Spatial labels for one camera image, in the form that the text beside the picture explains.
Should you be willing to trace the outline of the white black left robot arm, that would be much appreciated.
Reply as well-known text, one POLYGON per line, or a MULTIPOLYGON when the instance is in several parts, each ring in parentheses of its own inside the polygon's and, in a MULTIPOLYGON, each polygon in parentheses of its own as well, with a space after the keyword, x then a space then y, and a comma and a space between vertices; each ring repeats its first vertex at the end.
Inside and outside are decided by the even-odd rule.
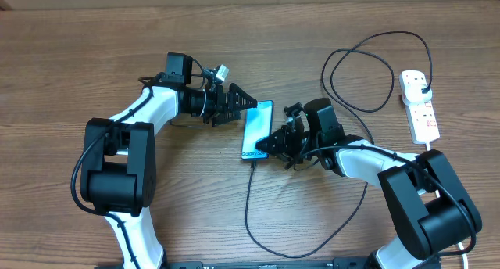
POLYGON ((142 77, 140 97, 122 113, 87 122, 84 150, 71 176, 73 201, 104 217, 121 252, 121 268, 166 268, 166 251, 155 234, 150 206, 156 186, 155 137, 181 113, 216 127, 241 119, 257 101, 236 84, 223 82, 224 65, 201 68, 202 85, 193 88, 197 60, 170 52, 163 72, 142 77))

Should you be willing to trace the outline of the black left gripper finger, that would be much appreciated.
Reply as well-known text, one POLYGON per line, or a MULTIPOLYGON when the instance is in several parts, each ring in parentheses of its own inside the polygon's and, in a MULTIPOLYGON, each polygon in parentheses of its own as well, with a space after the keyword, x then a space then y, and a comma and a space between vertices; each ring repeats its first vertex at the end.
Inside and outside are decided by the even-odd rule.
POLYGON ((225 113, 215 113, 212 118, 212 126, 217 127, 231 121, 240 120, 241 113, 239 111, 230 111, 225 113))
POLYGON ((228 109, 230 111, 242 111, 256 108, 257 100, 243 91, 235 83, 231 83, 228 90, 228 109))

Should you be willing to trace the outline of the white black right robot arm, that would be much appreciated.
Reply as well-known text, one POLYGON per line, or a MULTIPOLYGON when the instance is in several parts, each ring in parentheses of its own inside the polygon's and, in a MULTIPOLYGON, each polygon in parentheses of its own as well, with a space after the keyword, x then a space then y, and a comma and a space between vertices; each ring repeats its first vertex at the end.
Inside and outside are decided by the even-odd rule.
POLYGON ((439 268, 441 258, 474 248, 482 219, 442 152, 394 152, 346 134, 326 98, 284 112, 287 123, 256 148, 290 167, 317 158, 325 170, 380 188, 396 230, 368 257, 336 258, 334 267, 439 268))

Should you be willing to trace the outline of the blue Samsung Galaxy smartphone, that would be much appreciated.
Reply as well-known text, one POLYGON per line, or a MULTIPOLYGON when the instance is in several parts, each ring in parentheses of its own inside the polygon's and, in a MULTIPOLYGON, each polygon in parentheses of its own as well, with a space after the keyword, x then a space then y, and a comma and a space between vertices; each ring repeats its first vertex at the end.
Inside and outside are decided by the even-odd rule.
POLYGON ((247 110, 241 158, 243 160, 266 159, 268 154, 256 148, 256 143, 270 135, 273 119, 273 101, 257 102, 256 108, 247 110))

